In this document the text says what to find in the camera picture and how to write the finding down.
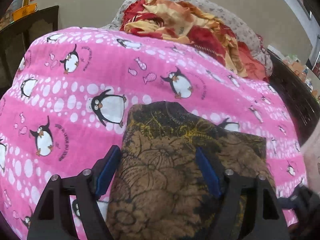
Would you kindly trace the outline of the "brown batik patterned garment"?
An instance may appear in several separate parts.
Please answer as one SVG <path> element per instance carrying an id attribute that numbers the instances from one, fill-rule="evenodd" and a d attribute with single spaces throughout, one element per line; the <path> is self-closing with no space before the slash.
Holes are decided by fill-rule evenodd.
<path id="1" fill-rule="evenodd" d="M 176 102 L 134 105 L 107 210 L 114 239 L 204 239 L 220 203 L 195 161 L 198 147 L 241 176 L 274 183 L 264 138 L 225 130 Z"/>

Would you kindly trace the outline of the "red embroidered cushion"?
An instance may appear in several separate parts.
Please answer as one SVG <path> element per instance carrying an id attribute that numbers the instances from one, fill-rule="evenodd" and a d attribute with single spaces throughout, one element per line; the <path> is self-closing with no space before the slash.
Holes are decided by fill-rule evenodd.
<path id="1" fill-rule="evenodd" d="M 256 60 L 244 42 L 238 41 L 239 56 L 247 73 L 247 78 L 252 80 L 268 81 L 265 66 Z"/>

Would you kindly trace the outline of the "orange yellow box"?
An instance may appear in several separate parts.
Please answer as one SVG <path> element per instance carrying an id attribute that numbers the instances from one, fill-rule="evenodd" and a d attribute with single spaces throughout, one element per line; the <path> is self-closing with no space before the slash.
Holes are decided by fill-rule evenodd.
<path id="1" fill-rule="evenodd" d="M 25 16 L 33 14 L 36 11 L 37 11 L 36 3 L 23 6 L 12 13 L 12 20 L 15 22 L 17 20 L 20 20 L 21 18 L 24 18 Z"/>

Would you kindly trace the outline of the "pink penguin bed sheet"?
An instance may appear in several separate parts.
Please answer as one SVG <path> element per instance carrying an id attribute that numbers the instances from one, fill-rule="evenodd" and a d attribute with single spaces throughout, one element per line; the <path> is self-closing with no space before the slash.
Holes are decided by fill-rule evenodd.
<path id="1" fill-rule="evenodd" d="M 307 182 L 293 121 L 268 83 L 176 42 L 71 27 L 31 44 L 1 98 L 1 214 L 17 237 L 52 175 L 93 165 L 121 143 L 130 107 L 158 101 L 265 138 L 278 196 Z"/>

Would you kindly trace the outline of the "dark carved wooden headboard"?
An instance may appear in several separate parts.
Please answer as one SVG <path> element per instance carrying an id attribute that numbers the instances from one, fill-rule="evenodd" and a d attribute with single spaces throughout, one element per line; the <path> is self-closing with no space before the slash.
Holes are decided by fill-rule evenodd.
<path id="1" fill-rule="evenodd" d="M 269 78 L 271 86 L 285 103 L 296 129 L 298 141 L 303 145 L 319 122 L 319 104 L 309 88 L 272 51 L 268 51 L 273 70 Z"/>

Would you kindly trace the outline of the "dark wooden side table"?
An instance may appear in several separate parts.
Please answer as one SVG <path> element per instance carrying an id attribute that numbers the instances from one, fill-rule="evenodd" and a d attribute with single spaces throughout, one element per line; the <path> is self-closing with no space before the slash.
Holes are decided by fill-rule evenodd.
<path id="1" fill-rule="evenodd" d="M 28 16 L 13 22 L 1 30 L 1 67 L 4 74 L 1 75 L 1 81 L 4 81 L 6 86 L 12 84 L 13 77 L 7 61 L 5 50 L 10 46 L 12 39 L 17 35 L 22 35 L 23 48 L 27 51 L 31 42 L 29 29 L 31 26 L 40 20 L 44 20 L 48 24 L 52 24 L 52 30 L 58 30 L 59 6 L 55 5 L 46 9 L 38 10 Z"/>

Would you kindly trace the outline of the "grey floral pillow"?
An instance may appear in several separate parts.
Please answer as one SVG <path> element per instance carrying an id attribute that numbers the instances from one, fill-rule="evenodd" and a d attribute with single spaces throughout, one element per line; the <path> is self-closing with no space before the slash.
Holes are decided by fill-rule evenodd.
<path id="1" fill-rule="evenodd" d="M 104 26 L 104 29 L 122 31 L 120 28 L 121 28 L 121 23 L 124 16 L 124 11 L 136 1 L 138 0 L 125 0 L 121 5 L 121 7 L 119 8 L 112 22 Z M 212 14 L 220 18 L 224 22 L 224 24 L 230 27 L 233 33 L 235 33 L 237 41 L 244 42 L 248 46 L 251 52 L 251 55 L 265 66 L 267 77 L 269 77 L 272 74 L 273 66 L 272 66 L 270 56 L 266 52 L 263 46 L 263 38 L 257 35 L 242 19 L 240 19 L 234 13 L 208 0 L 170 0 L 170 1 L 189 2 L 192 5 L 198 7 L 203 12 Z M 196 52 L 200 53 L 203 57 L 208 56 L 208 55 L 205 55 L 203 52 L 198 51 L 197 49 L 195 50 Z"/>

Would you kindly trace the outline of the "red orange floral blanket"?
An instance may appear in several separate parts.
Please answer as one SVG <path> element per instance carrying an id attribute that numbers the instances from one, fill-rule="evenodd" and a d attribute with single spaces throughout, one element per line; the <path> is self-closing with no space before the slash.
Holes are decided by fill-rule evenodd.
<path id="1" fill-rule="evenodd" d="M 235 33 L 189 2 L 138 0 L 125 11 L 122 31 L 194 47 L 240 77 L 247 77 Z"/>

